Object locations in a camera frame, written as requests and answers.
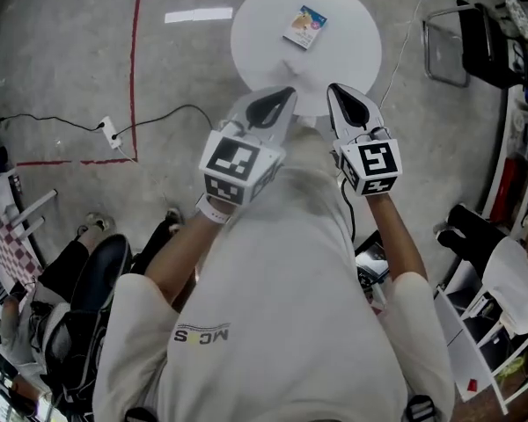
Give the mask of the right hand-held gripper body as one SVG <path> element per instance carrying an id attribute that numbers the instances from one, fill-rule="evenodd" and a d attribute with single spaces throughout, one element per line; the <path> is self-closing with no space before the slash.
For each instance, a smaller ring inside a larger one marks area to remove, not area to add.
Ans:
<path id="1" fill-rule="evenodd" d="M 396 139 L 384 126 L 351 141 L 334 141 L 337 166 L 360 196 L 389 193 L 403 168 Z"/>

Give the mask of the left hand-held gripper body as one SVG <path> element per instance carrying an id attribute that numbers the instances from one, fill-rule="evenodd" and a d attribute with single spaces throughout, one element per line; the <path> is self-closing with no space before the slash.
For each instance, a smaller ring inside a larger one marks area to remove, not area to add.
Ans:
<path id="1" fill-rule="evenodd" d="M 290 116 L 269 114 L 264 121 L 273 126 L 255 126 L 232 111 L 219 131 L 210 132 L 199 164 L 207 195 L 243 207 L 274 180 L 286 157 Z"/>

